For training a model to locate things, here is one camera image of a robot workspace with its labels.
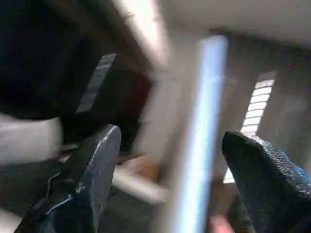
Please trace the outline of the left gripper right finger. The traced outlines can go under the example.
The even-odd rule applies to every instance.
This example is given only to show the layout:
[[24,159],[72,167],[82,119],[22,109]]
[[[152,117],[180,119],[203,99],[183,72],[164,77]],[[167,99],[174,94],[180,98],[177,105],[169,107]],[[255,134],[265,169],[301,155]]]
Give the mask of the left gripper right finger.
[[222,153],[256,232],[311,231],[311,182],[285,152],[260,137],[227,131]]

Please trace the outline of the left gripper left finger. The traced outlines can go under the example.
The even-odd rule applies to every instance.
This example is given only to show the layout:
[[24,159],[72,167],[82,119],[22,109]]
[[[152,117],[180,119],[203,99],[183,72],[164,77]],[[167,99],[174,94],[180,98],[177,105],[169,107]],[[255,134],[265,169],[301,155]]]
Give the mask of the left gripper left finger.
[[106,206],[121,145],[121,131],[106,125],[85,139],[51,176],[17,233],[96,233]]

